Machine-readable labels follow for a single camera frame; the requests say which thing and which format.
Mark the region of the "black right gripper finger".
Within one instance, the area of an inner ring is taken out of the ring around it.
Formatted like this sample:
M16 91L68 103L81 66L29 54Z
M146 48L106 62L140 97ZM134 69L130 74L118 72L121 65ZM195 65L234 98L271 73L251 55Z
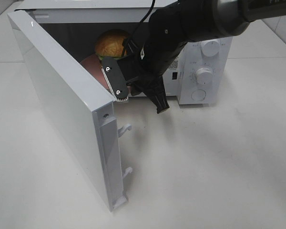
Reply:
M166 98L166 91L163 80L154 80L145 88L145 95L156 106L157 114L166 111L169 104Z

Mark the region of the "grey padded right gripper finger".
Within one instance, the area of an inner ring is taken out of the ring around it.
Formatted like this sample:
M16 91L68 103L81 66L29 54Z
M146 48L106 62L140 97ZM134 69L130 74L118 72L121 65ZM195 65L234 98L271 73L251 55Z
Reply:
M115 100L119 103L128 102L128 87L117 60L113 57L103 57L101 65L106 83Z

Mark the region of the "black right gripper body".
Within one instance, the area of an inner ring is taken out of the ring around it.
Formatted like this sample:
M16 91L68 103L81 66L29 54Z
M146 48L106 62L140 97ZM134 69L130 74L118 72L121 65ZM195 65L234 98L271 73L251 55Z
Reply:
M162 91L162 77L146 69L141 63L141 48L130 38L123 40L122 48L122 54L117 59L117 63L129 92L160 93Z

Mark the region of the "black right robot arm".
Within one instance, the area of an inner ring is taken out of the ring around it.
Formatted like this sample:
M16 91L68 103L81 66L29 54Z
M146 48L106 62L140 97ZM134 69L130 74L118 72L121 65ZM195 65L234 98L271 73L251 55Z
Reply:
M169 108L163 73L189 42L237 36L259 19L286 15L286 0L179 0L149 9L149 35L121 58L103 57L102 72L116 101L145 94L161 113Z

